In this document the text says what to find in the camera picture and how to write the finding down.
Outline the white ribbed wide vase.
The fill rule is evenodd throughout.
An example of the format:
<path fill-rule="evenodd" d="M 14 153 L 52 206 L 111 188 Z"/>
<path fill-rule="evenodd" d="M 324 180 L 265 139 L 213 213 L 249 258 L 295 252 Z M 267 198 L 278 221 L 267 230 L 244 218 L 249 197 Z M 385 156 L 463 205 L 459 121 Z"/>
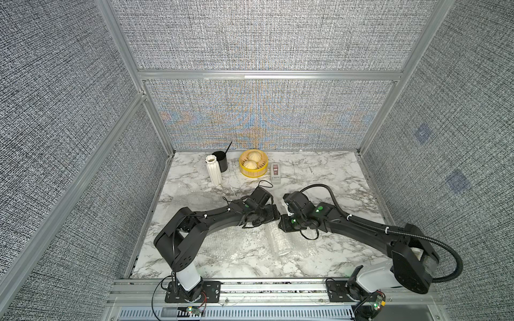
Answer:
<path fill-rule="evenodd" d="M 282 257 L 291 253 L 292 244 L 290 242 L 290 239 L 284 231 L 278 228 L 277 224 L 267 224 L 264 230 L 272 254 L 274 254 L 277 257 Z"/>

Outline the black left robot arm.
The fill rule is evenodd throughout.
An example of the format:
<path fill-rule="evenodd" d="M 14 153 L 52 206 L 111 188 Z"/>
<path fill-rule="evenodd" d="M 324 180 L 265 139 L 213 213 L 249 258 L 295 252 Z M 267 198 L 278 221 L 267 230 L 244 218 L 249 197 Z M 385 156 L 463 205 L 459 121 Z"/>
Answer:
<path fill-rule="evenodd" d="M 250 195 L 228 201 L 214 210 L 181 208 L 157 234 L 153 244 L 182 290 L 197 296 L 202 291 L 203 279 L 194 267 L 194 259 L 207 236 L 229 227 L 250 230 L 279 218 L 271 193 L 256 187 Z"/>

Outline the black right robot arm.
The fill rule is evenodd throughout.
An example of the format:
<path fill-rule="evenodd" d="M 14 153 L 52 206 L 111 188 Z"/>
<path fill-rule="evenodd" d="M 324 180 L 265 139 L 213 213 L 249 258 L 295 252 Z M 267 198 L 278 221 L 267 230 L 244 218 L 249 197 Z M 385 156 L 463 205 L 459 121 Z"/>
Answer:
<path fill-rule="evenodd" d="M 299 233 L 312 229 L 343 235 L 363 243 L 388 257 L 374 266 L 357 266 L 346 282 L 346 290 L 354 300 L 360 300 L 376 290 L 403 287 L 425 294 L 437 281 L 434 276 L 439 265 L 435 242 L 419 228 L 387 226 L 343 211 L 337 204 L 314 205 L 308 197 L 295 191 L 284 195 L 288 214 L 281 218 L 282 231 Z"/>

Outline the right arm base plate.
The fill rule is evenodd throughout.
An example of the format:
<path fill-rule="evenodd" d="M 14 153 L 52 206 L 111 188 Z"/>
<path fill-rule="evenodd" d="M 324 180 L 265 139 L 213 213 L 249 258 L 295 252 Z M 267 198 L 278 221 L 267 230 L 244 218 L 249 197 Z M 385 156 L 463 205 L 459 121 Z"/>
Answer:
<path fill-rule="evenodd" d="M 335 280 L 327 278 L 325 287 L 330 303 L 359 302 L 359 299 L 352 298 L 346 287 L 346 280 Z"/>

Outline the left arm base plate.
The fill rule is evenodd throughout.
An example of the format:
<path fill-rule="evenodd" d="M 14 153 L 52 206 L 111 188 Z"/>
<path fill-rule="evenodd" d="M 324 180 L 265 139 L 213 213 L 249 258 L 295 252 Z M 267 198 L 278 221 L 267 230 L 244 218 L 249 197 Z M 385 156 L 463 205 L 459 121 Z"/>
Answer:
<path fill-rule="evenodd" d="M 167 285 L 165 303 L 218 303 L 221 294 L 221 282 L 201 281 L 192 290 L 186 291 L 180 284 L 169 282 Z"/>

